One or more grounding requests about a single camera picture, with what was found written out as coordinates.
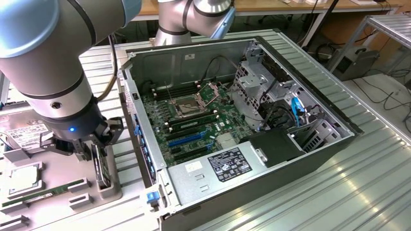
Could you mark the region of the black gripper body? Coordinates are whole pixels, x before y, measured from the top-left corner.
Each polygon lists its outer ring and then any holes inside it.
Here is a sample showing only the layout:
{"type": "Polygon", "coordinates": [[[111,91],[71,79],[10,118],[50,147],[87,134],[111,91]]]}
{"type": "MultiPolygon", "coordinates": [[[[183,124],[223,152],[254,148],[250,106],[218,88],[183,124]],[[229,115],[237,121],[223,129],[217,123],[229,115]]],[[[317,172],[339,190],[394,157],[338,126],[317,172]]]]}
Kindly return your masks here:
{"type": "Polygon", "coordinates": [[[87,138],[91,134],[102,136],[108,127],[95,96],[91,97],[86,107],[74,115],[64,118],[42,116],[42,119],[56,137],[67,141],[87,138]]]}

